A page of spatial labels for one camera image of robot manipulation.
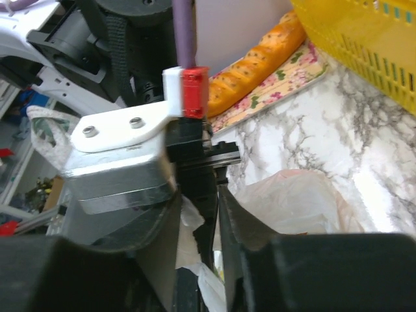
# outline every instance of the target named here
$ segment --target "silver motor casing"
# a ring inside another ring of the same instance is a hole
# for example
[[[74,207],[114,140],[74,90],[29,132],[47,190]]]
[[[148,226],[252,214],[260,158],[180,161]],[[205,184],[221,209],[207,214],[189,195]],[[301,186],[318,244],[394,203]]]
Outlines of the silver motor casing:
[[[73,149],[61,175],[90,215],[169,200],[177,187],[164,140],[161,131],[126,148],[97,153]]]

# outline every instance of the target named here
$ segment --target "white mounting plate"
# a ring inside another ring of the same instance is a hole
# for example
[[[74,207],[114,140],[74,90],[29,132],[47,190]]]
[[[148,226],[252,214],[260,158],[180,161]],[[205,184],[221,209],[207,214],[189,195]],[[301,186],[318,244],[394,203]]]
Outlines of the white mounting plate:
[[[142,119],[144,126],[133,129],[130,120],[136,117]],[[171,119],[167,101],[84,116],[73,131],[71,142],[85,153],[126,148],[154,137]],[[95,127],[97,135],[87,138],[83,130],[90,126]]]

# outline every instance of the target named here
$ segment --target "yellow plastic basket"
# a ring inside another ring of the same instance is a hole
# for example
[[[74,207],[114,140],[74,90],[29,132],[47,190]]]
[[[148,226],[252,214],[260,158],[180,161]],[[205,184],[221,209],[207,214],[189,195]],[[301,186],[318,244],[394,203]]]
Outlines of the yellow plastic basket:
[[[416,0],[291,0],[310,39],[416,116]]]

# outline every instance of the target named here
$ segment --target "white marble surface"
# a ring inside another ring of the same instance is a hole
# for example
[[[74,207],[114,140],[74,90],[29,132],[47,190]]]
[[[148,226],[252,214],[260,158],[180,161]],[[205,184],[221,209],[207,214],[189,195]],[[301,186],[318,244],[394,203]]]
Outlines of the white marble surface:
[[[330,60],[323,80],[219,135],[242,161],[229,187],[282,169],[321,170],[367,231],[416,234],[416,119]]]

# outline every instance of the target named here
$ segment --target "shelf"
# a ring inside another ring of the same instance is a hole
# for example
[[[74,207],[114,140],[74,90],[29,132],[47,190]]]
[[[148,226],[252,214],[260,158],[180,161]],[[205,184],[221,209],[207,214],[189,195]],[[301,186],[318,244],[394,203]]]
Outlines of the shelf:
[[[49,99],[46,107],[53,109],[56,105],[56,100]],[[25,170],[29,164],[30,159],[32,158],[34,148],[31,142],[31,136],[25,138],[22,141],[16,143],[12,147],[13,152],[15,153],[15,158],[18,160],[17,163],[13,166],[12,172],[10,174],[10,179],[6,185],[4,191],[0,194],[0,203],[3,205],[8,205],[12,200],[16,189],[18,188],[20,181],[25,173]]]
[[[10,215],[13,216],[15,218],[20,218],[23,220],[29,220],[31,218],[33,218],[33,214],[31,213],[27,213],[26,211],[23,211],[21,209],[17,209],[14,207],[10,207],[7,205],[2,205],[0,204],[0,213],[5,213],[6,215]]]
[[[5,115],[5,112],[13,103],[16,96],[19,94],[19,89],[9,85],[6,82],[0,85],[0,119]]]
[[[38,178],[41,180],[45,177],[52,179],[57,174],[58,170],[34,150],[14,194],[25,194],[36,186]]]

